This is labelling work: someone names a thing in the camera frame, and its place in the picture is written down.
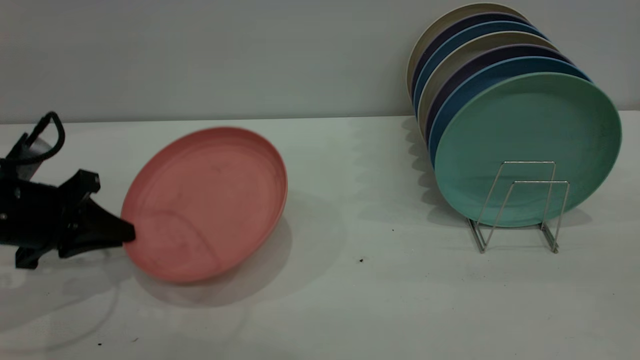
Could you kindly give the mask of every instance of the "stack of plates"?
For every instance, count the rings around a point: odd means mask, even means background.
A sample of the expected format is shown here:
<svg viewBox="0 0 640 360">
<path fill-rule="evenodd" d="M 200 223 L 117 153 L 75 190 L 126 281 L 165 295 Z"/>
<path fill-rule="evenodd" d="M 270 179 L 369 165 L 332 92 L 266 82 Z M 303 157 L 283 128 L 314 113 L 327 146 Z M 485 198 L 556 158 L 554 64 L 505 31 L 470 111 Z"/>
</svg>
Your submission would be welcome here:
<svg viewBox="0 0 640 360">
<path fill-rule="evenodd" d="M 436 20 L 409 59 L 406 84 L 442 195 L 478 219 L 503 161 L 555 161 L 571 183 L 566 210 L 587 199 L 611 171 L 620 118 L 598 89 L 521 13 L 478 3 Z M 514 180 L 550 179 L 550 165 L 507 165 L 483 223 L 493 224 Z M 553 186 L 547 218 L 560 215 Z M 538 224 L 549 185 L 514 189 L 499 226 Z"/>
</svg>

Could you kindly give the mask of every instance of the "plate rack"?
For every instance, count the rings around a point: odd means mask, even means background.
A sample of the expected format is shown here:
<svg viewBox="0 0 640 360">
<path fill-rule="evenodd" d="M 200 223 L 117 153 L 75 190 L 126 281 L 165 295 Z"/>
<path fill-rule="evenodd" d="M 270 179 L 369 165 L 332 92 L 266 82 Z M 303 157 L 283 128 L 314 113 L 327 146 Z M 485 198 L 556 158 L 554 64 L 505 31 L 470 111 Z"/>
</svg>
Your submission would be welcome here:
<svg viewBox="0 0 640 360">
<path fill-rule="evenodd" d="M 493 193 L 493 189 L 495 188 L 495 184 L 498 182 L 498 179 L 500 178 L 500 175 L 502 174 L 502 169 L 504 168 L 505 165 L 531 165 L 531 164 L 549 164 L 549 165 L 553 165 L 553 170 L 551 172 L 551 178 L 549 180 L 516 180 L 513 181 L 513 183 L 511 183 L 511 186 L 509 187 L 509 190 L 507 191 L 507 195 L 504 197 L 504 201 L 502 202 L 502 206 L 500 207 L 500 211 L 498 212 L 498 216 L 495 218 L 495 221 L 493 223 L 493 226 L 491 228 L 491 231 L 489 232 L 489 236 L 486 237 L 486 240 L 484 238 L 484 235 L 482 233 L 481 230 L 481 220 L 482 220 L 482 216 L 484 214 L 484 211 L 489 203 L 489 200 L 491 199 L 491 195 Z M 476 244 L 478 246 L 478 249 L 480 250 L 481 254 L 484 254 L 487 250 L 487 246 L 489 246 L 489 241 L 491 240 L 491 237 L 493 236 L 493 232 L 495 230 L 495 228 L 498 226 L 498 223 L 500 222 L 500 217 L 502 216 L 502 212 L 504 211 L 504 206 L 507 204 L 507 202 L 509 201 L 509 196 L 511 196 L 511 192 L 513 191 L 513 188 L 518 185 L 518 186 L 539 186 L 540 184 L 548 184 L 549 185 L 549 191 L 548 191 L 548 195 L 547 195 L 547 201 L 545 203 L 545 212 L 543 213 L 542 216 L 542 222 L 540 222 L 537 226 L 538 228 L 542 231 L 542 233 L 545 235 L 545 238 L 547 239 L 547 242 L 549 243 L 549 247 L 551 249 L 551 251 L 554 254 L 558 253 L 558 235 L 560 233 L 560 226 L 562 224 L 562 216 L 564 215 L 564 207 L 566 206 L 566 200 L 569 197 L 569 189 L 571 187 L 571 184 L 569 183 L 569 181 L 558 181 L 555 180 L 556 177 L 556 162 L 555 161 L 503 161 L 502 164 L 500 164 L 500 168 L 498 169 L 498 172 L 495 175 L 495 179 L 493 180 L 493 184 L 491 185 L 491 188 L 489 189 L 489 193 L 486 196 L 486 200 L 484 201 L 484 206 L 482 208 L 482 210 L 480 211 L 480 215 L 478 216 L 477 220 L 472 220 L 470 218 L 467 219 L 467 223 L 469 224 L 469 227 L 471 228 L 471 232 L 474 235 L 474 239 L 476 240 Z M 566 190 L 564 191 L 564 199 L 563 199 L 563 203 L 562 203 L 562 209 L 560 210 L 560 216 L 558 217 L 558 223 L 557 223 L 557 227 L 556 227 L 556 233 L 555 235 L 552 234 L 551 230 L 549 229 L 549 226 L 547 225 L 547 211 L 549 209 L 549 201 L 551 200 L 551 189 L 553 187 L 554 184 L 565 184 L 566 185 Z"/>
</svg>

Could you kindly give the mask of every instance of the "plate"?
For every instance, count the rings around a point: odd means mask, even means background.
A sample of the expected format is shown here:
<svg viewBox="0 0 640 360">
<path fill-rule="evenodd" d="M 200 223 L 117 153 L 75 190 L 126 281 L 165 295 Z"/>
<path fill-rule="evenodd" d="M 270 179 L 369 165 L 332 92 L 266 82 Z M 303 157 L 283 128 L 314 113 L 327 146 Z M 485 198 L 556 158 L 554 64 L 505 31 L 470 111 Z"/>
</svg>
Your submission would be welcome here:
<svg viewBox="0 0 640 360">
<path fill-rule="evenodd" d="M 435 116 L 429 133 L 429 140 L 427 141 L 431 164 L 435 164 L 438 144 L 442 133 L 444 133 L 455 114 L 467 102 L 494 84 L 514 76 L 530 74 L 532 72 L 560 72 L 589 81 L 587 75 L 575 66 L 565 61 L 542 56 L 525 56 L 522 58 L 503 60 L 476 72 L 451 92 L 451 95 L 447 97 Z"/>
<path fill-rule="evenodd" d="M 455 210 L 477 219 L 503 161 L 555 161 L 556 180 L 571 183 L 569 211 L 602 184 L 620 144 L 618 112 L 594 84 L 567 74 L 524 74 L 486 89 L 456 114 L 438 146 L 436 181 Z M 506 165 L 482 223 L 493 224 L 513 181 L 547 180 L 551 172 L 551 165 Z M 553 186 L 547 218 L 560 215 L 565 190 Z M 540 223 L 548 191 L 547 184 L 514 188 L 498 225 Z"/>
<path fill-rule="evenodd" d="M 519 22 L 521 24 L 530 25 L 526 20 L 517 17 L 515 15 L 511 15 L 508 13 L 481 13 L 477 15 L 473 15 L 470 17 L 465 17 L 464 19 L 456 22 L 455 24 L 449 26 L 444 29 L 435 39 L 427 46 L 422 55 L 420 56 L 418 63 L 415 66 L 415 69 L 422 69 L 424 64 L 429 60 L 431 55 L 448 39 L 454 37 L 460 31 L 464 29 L 468 29 L 474 25 L 482 24 L 485 22 L 492 21 L 513 21 Z M 411 93 L 415 91 L 415 84 L 418 81 L 418 75 L 420 72 L 418 70 L 413 72 L 413 78 L 411 82 Z"/>
<path fill-rule="evenodd" d="M 424 132 L 422 135 L 427 140 L 427 144 L 429 143 L 429 136 L 431 134 L 431 127 L 433 125 L 433 121 L 436 118 L 436 114 L 442 107 L 443 103 L 449 98 L 449 96 L 453 93 L 453 91 L 460 86 L 460 84 L 464 83 L 469 77 L 473 76 L 480 70 L 498 63 L 500 61 L 513 59 L 513 58 L 523 58 L 528 56 L 542 56 L 545 58 L 557 59 L 560 61 L 564 61 L 568 64 L 573 65 L 573 63 L 561 53 L 551 50 L 548 47 L 537 46 L 537 45 L 507 45 L 503 47 L 498 47 L 491 51 L 488 51 L 476 58 L 470 60 L 466 64 L 464 64 L 458 71 L 456 71 L 438 90 L 437 95 L 435 96 L 433 103 L 431 104 L 431 109 L 428 111 L 426 125 L 424 127 Z M 546 69 L 543 71 L 554 71 L 553 65 L 546 66 L 542 64 L 529 65 L 530 67 L 527 69 L 522 69 L 519 72 L 520 74 L 525 74 L 526 72 L 534 72 L 536 69 Z M 587 79 L 586 75 L 580 73 L 580 75 Z M 500 79 L 501 74 L 496 75 L 496 80 Z M 494 84 L 496 81 L 494 79 L 488 80 L 486 87 Z"/>
<path fill-rule="evenodd" d="M 514 44 L 533 44 L 557 50 L 548 40 L 538 35 L 523 33 L 521 31 L 501 31 L 499 33 L 483 35 L 455 49 L 451 54 L 447 55 L 433 73 L 431 73 L 431 76 L 424 85 L 424 91 L 422 91 L 422 95 L 420 96 L 417 118 L 420 134 L 423 134 L 423 140 L 424 134 L 426 133 L 425 125 L 429 108 L 438 90 L 445 81 L 472 58 L 496 47 Z"/>
<path fill-rule="evenodd" d="M 484 12 L 502 12 L 502 13 L 510 13 L 511 15 L 519 16 L 525 20 L 527 20 L 521 13 L 516 10 L 500 5 L 500 4 L 491 4 L 491 3 L 476 3 L 469 4 L 465 6 L 461 6 L 457 9 L 451 10 L 450 12 L 444 14 L 436 21 L 434 21 L 427 30 L 425 30 L 418 41 L 415 43 L 413 50 L 411 52 L 411 56 L 409 57 L 409 62 L 406 67 L 406 86 L 409 96 L 413 96 L 413 92 L 411 91 L 411 79 L 413 77 L 413 71 L 415 70 L 415 64 L 418 63 L 420 59 L 420 55 L 424 52 L 424 50 L 429 46 L 431 41 L 438 36 L 438 34 L 448 28 L 451 24 L 454 24 L 456 21 L 462 20 L 465 17 L 475 15 L 478 13 Z"/>
<path fill-rule="evenodd" d="M 260 247 L 286 196 L 284 163 L 266 139 L 234 127 L 198 131 L 165 147 L 136 176 L 122 206 L 136 239 L 124 246 L 153 277 L 203 280 Z"/>
<path fill-rule="evenodd" d="M 530 33 L 534 35 L 538 35 L 539 37 L 546 38 L 542 35 L 536 28 L 521 24 L 519 22 L 514 21 L 492 21 L 485 22 L 483 24 L 478 24 L 472 26 L 466 30 L 460 31 L 457 35 L 448 39 L 444 44 L 442 44 L 433 55 L 427 60 L 424 64 L 424 67 L 420 71 L 420 75 L 418 76 L 418 82 L 415 85 L 415 91 L 413 92 L 413 110 L 416 114 L 418 114 L 418 105 L 420 103 L 420 96 L 422 95 L 422 91 L 424 89 L 424 85 L 427 83 L 427 80 L 431 76 L 431 73 L 438 67 L 438 65 L 444 60 L 449 54 L 451 54 L 455 49 L 464 45 L 468 41 L 471 41 L 475 38 L 481 37 L 490 33 L 497 33 L 500 31 L 521 31 L 524 33 Z"/>
</svg>

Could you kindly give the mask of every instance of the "pink plate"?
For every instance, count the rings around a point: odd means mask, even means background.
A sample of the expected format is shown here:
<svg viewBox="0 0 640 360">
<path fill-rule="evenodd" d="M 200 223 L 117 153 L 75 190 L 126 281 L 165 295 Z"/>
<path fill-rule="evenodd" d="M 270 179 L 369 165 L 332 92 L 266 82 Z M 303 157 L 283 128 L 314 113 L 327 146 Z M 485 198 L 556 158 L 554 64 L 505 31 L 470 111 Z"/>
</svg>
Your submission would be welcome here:
<svg viewBox="0 0 640 360">
<path fill-rule="evenodd" d="M 265 138 L 234 127 L 187 135 L 158 152 L 122 206 L 136 227 L 125 244 L 147 274 L 191 282 L 249 257 L 276 226 L 287 198 L 287 171 Z"/>
</svg>

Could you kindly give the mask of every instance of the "white wall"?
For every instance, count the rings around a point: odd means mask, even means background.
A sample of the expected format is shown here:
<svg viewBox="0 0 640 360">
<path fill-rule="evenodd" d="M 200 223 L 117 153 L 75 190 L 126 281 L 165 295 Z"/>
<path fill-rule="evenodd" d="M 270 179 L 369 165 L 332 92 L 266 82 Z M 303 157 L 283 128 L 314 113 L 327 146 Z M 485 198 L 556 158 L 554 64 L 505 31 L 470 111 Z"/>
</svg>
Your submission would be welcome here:
<svg viewBox="0 0 640 360">
<path fill-rule="evenodd" d="M 407 57 L 467 1 L 0 0 L 0 122 L 410 113 Z M 621 109 L 638 0 L 512 0 Z"/>
</svg>

